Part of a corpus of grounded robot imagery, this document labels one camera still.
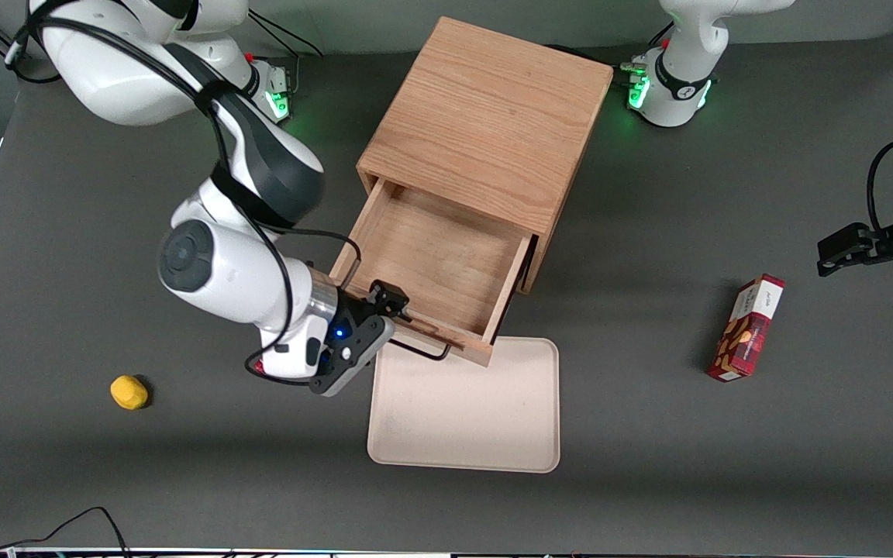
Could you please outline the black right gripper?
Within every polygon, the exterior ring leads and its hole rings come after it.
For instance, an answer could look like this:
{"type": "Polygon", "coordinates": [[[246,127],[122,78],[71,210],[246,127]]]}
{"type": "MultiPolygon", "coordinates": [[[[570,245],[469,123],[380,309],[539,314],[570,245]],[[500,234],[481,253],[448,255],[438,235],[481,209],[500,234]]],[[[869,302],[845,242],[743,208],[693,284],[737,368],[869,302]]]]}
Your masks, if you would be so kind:
{"type": "Polygon", "coordinates": [[[357,299],[345,291],[337,292],[336,314],[327,329],[327,347],[340,352],[379,350],[385,343],[385,316],[410,322],[409,297],[393,290],[383,281],[373,281],[367,300],[357,299]],[[383,315],[378,310],[383,308],[383,315]]]}

